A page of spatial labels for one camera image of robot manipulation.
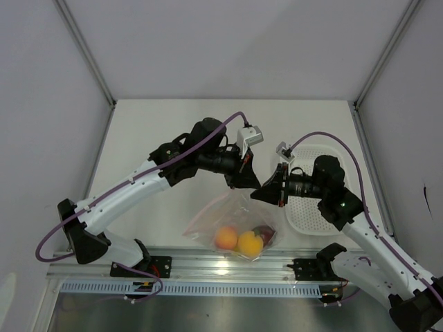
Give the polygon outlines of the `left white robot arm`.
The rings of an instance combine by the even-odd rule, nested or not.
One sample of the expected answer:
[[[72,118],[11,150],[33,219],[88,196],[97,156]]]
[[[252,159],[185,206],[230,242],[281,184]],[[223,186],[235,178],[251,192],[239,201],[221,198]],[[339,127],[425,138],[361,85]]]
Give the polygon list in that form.
[[[134,276],[145,275],[151,257],[143,243],[124,239],[108,231],[108,226],[142,200],[194,177],[200,169],[223,175],[231,189],[259,188],[251,146],[263,140],[261,130],[246,123],[238,130],[237,140],[228,143],[225,124],[204,118],[191,132],[160,145],[110,190],[77,203],[63,200],[57,208],[77,262],[106,259],[126,266]]]

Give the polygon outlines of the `clear pink zip top bag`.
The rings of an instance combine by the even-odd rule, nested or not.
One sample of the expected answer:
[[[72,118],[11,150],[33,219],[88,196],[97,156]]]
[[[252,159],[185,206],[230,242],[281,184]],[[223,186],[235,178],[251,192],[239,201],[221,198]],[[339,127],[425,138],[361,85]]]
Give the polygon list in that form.
[[[265,251],[275,247],[283,238],[283,223],[277,207],[251,199],[251,190],[231,190],[209,202],[189,222],[183,236],[216,252],[239,257],[247,261],[255,261]],[[238,237],[259,225],[268,225],[276,231],[273,243],[263,247],[258,257],[249,259],[234,250],[222,250],[215,246],[217,230],[223,226],[232,226],[237,230]]]

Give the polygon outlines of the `dark red toy apple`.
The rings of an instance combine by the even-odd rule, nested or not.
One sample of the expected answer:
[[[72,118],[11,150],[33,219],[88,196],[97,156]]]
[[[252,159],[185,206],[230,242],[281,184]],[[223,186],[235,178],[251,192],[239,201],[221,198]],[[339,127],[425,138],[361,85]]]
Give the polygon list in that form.
[[[276,231],[268,225],[259,225],[253,228],[255,235],[259,235],[263,240],[263,246],[270,246],[276,235]]]

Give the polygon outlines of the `orange toy fruit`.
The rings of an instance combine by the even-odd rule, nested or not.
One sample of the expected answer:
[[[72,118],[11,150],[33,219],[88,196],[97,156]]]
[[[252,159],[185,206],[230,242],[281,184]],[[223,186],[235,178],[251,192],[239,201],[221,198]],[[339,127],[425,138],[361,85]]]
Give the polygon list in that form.
[[[260,235],[250,230],[242,233],[237,240],[237,249],[241,255],[254,259],[259,256],[264,247],[264,242]]]

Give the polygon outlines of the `red orange toy peach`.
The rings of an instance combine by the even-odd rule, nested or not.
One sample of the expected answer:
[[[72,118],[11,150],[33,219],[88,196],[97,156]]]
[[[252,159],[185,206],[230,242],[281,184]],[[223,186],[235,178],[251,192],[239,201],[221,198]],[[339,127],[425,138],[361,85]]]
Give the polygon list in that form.
[[[232,226],[223,226],[215,234],[215,246],[222,250],[234,250],[237,245],[237,230]]]

